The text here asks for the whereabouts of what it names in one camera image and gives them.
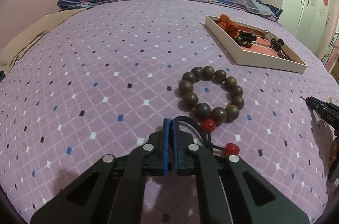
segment silver rivet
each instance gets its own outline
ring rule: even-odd
[[[199,146],[197,144],[190,144],[189,150],[190,151],[197,151],[199,149]]]
[[[144,151],[152,151],[154,149],[154,146],[152,144],[144,144],[142,147]]]
[[[104,161],[105,163],[111,163],[111,162],[113,162],[113,160],[114,160],[114,157],[113,157],[113,155],[110,155],[110,154],[106,154],[102,158],[102,161]]]
[[[230,160],[232,163],[238,163],[240,158],[238,155],[235,155],[235,154],[231,154],[229,157],[228,157],[228,160]]]

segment beaded bracelet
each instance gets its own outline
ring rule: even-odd
[[[230,90],[232,101],[226,108],[216,107],[211,111],[208,104],[198,103],[198,97],[193,92],[193,84],[200,79],[211,80],[213,77],[216,83],[224,83],[225,88]],[[190,72],[186,72],[179,84],[179,93],[182,95],[185,105],[194,108],[194,113],[199,119],[211,118],[215,124],[222,124],[226,120],[235,120],[239,116],[239,110],[244,107],[243,90],[237,85],[237,80],[234,77],[227,77],[226,72],[222,69],[214,72],[211,66],[194,67]]]

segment orange fabric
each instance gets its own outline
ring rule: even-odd
[[[231,21],[225,14],[220,15],[220,19],[215,21],[216,24],[223,29],[233,39],[239,37],[239,29],[234,21]]]

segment bed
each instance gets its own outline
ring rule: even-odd
[[[308,65],[304,74],[235,65],[204,26],[206,15],[221,13],[284,39]],[[337,83],[278,22],[192,0],[91,5],[44,35],[7,74],[0,83],[0,185],[19,215],[29,222],[103,155],[128,154],[163,118],[188,116],[178,82],[206,65],[234,76],[245,99],[239,118],[212,133],[213,143],[237,144],[315,222],[334,196],[336,184],[326,179],[333,132],[300,96],[338,103]],[[210,82],[195,92],[212,107],[228,102]],[[199,222],[193,178],[148,179],[142,223],[161,222]]]

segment beige cloth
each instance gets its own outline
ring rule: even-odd
[[[42,38],[42,36],[63,23],[71,16],[86,9],[87,8],[65,10],[48,14],[23,30],[0,52],[0,71],[4,71],[4,73],[7,75],[13,68],[16,61],[20,60],[28,51],[28,49],[36,44],[38,40]]]

